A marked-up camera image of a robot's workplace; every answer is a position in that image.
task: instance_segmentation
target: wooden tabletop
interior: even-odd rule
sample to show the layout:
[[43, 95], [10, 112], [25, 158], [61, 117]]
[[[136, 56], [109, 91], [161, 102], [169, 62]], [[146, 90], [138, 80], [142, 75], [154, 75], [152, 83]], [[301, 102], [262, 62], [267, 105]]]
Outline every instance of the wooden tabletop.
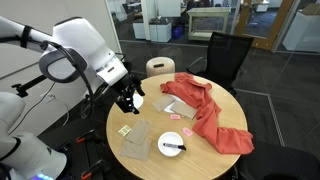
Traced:
[[[210, 94], [222, 111], [218, 117], [221, 127], [233, 127], [247, 130], [245, 115], [236, 99], [219, 85], [201, 77], [194, 77], [197, 82], [211, 83]], [[114, 104], [107, 120], [107, 138], [110, 148], [118, 161], [131, 173], [142, 179], [214, 179], [224, 174], [238, 160], [240, 155], [222, 155], [218, 153], [204, 138], [194, 133], [191, 137], [182, 132], [182, 128], [190, 130], [196, 119], [181, 118], [171, 120], [170, 114], [157, 112], [152, 103], [166, 95], [160, 90], [160, 84], [174, 81], [173, 74], [159, 75], [142, 81], [145, 92], [144, 103], [139, 108], [140, 114], [123, 113]], [[152, 140], [148, 160], [137, 160], [119, 155], [124, 138], [118, 131], [125, 125], [133, 127], [138, 119], [151, 122], [147, 139]], [[158, 149], [161, 134], [172, 131], [178, 133], [187, 148], [176, 157], [166, 157]]]

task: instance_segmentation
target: door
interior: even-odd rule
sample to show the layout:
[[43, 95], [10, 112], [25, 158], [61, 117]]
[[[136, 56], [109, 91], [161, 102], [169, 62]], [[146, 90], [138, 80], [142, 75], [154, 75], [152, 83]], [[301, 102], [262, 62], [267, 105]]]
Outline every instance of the door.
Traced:
[[271, 50], [294, 0], [242, 0], [235, 34], [253, 37], [253, 47]]

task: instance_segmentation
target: cardboard piece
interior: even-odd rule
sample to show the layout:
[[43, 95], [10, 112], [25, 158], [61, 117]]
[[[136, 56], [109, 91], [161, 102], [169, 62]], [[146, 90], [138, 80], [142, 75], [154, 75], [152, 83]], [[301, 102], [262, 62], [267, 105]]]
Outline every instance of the cardboard piece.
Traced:
[[142, 145], [147, 133], [150, 129], [151, 123], [149, 121], [138, 120], [133, 126], [130, 133], [126, 136], [126, 140], [137, 145]]
[[151, 140], [146, 139], [140, 146], [130, 141], [124, 141], [120, 150], [120, 156], [147, 160], [150, 152]]
[[180, 101], [175, 101], [171, 107], [171, 110], [176, 113], [179, 113], [183, 116], [187, 116], [190, 119], [193, 119], [193, 117], [196, 115], [196, 111], [197, 111], [196, 109], [189, 106], [188, 104], [185, 104]]
[[160, 98], [158, 101], [152, 103], [152, 105], [158, 112], [160, 112], [164, 110], [168, 105], [170, 105], [173, 101], [175, 101], [175, 98], [167, 94]]

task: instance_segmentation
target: red cloth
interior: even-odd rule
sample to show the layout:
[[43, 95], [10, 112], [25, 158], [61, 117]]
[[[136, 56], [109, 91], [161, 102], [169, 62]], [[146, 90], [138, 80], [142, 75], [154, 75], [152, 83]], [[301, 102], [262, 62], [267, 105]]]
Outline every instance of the red cloth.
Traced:
[[217, 118], [221, 111], [208, 91], [210, 83], [200, 84], [187, 73], [176, 73], [175, 81], [160, 85], [162, 92], [181, 98], [197, 109], [197, 122], [193, 131], [214, 146], [222, 154], [249, 154], [253, 149], [252, 134], [234, 128], [218, 127]]

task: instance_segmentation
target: black office chair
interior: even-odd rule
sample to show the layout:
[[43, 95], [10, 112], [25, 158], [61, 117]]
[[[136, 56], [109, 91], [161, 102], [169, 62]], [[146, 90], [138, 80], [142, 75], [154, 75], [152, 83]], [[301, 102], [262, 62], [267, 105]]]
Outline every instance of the black office chair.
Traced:
[[240, 180], [320, 179], [320, 162], [313, 154], [256, 140], [253, 144], [253, 152], [237, 162]]
[[[253, 38], [238, 37], [213, 32], [207, 49], [207, 57], [200, 57], [187, 67], [187, 72], [209, 79], [232, 95], [236, 91], [232, 87], [238, 70], [246, 58]], [[205, 62], [204, 67], [195, 72], [199, 62]]]

